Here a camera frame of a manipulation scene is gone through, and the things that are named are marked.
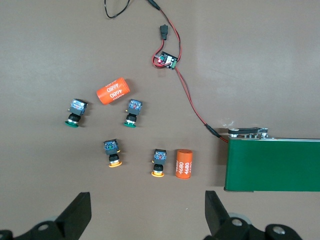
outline brown background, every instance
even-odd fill
[[[112,14],[126,0],[107,4]],[[180,34],[177,66],[194,105],[213,128],[320,138],[318,0],[158,4]],[[83,240],[200,240],[210,233],[205,190],[215,190],[260,230],[279,223],[320,238],[318,192],[224,192],[227,144],[197,119],[176,72],[152,67],[167,22],[146,1],[111,20],[102,0],[3,0],[0,21],[0,229],[20,235],[90,191]],[[171,28],[164,51],[178,54]],[[131,93],[101,104],[96,90],[119,77]],[[89,102],[78,129],[64,125],[73,98]],[[143,101],[135,129],[122,125],[131,98]],[[123,166],[112,169],[103,141],[113,138]],[[155,148],[168,152],[163,178],[150,174]],[[194,151],[189,180],[174,176],[180,148]]]

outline cable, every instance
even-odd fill
[[[159,68],[159,69],[166,67],[166,65],[164,65],[164,64],[156,64],[156,63],[155,63],[155,59],[157,59],[157,54],[164,48],[164,45],[165,45],[165,40],[162,39],[161,46],[160,46],[159,49],[152,55],[152,59],[151,59],[153,66],[155,66],[156,68]]]
[[[226,139],[223,138],[219,133],[217,133],[217,131],[215,131],[210,125],[208,125],[208,124],[206,123],[206,121],[200,116],[200,114],[199,114],[198,111],[196,110],[195,105],[194,105],[194,103],[193,103],[193,101],[192,101],[192,99],[191,99],[190,90],[189,90],[188,84],[187,84],[184,76],[182,76],[182,74],[180,73],[180,71],[179,71],[179,69],[178,69],[177,67],[175,67],[174,69],[175,69],[176,73],[178,74],[178,77],[179,77],[179,79],[180,79],[180,82],[181,82],[181,84],[182,84],[182,87],[183,87],[183,89],[184,89],[184,91],[185,91],[185,94],[186,94],[186,96],[187,96],[187,98],[188,98],[188,100],[189,100],[189,103],[190,103],[190,105],[191,105],[194,113],[197,115],[197,117],[201,120],[201,122],[205,125],[205,127],[206,127],[213,135],[215,135],[217,138],[221,139],[222,141],[228,143],[228,142],[229,142],[228,140],[226,140]]]
[[[107,1],[107,0],[104,0],[104,10],[105,10],[106,16],[107,16],[108,18],[110,18],[110,19],[114,19],[114,18],[116,18],[117,16],[119,16],[120,14],[122,14],[122,13],[127,9],[127,7],[129,6],[129,3],[130,3],[130,0],[128,0],[128,2],[126,3],[126,6],[124,7],[124,9],[122,9],[121,12],[117,13],[117,14],[114,15],[114,16],[109,16],[108,11],[107,11],[107,3],[106,3],[106,1]]]

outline circuit board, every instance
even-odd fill
[[[161,64],[163,64],[163,65],[171,62],[170,65],[166,66],[168,69],[171,69],[171,70],[175,69],[176,64],[177,64],[177,60],[178,60],[177,57],[172,56],[164,51],[161,53],[159,59],[161,60]]]

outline black connector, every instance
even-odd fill
[[[167,25],[160,26],[160,33],[161,33],[161,39],[167,40],[168,26]]]
[[[153,0],[147,0],[155,9],[160,11],[160,7],[158,6],[158,4],[155,3],[155,1]]]
[[[205,124],[205,127],[210,131],[210,133],[215,135],[217,138],[221,138],[221,135],[217,133],[216,130],[214,130],[211,126],[209,126],[208,124]]]

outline orange battery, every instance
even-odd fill
[[[114,100],[126,95],[130,92],[125,79],[123,77],[109,83],[108,85],[96,91],[96,94],[103,104],[112,103]]]
[[[175,175],[179,179],[191,177],[193,152],[189,149],[179,149],[176,154]]]

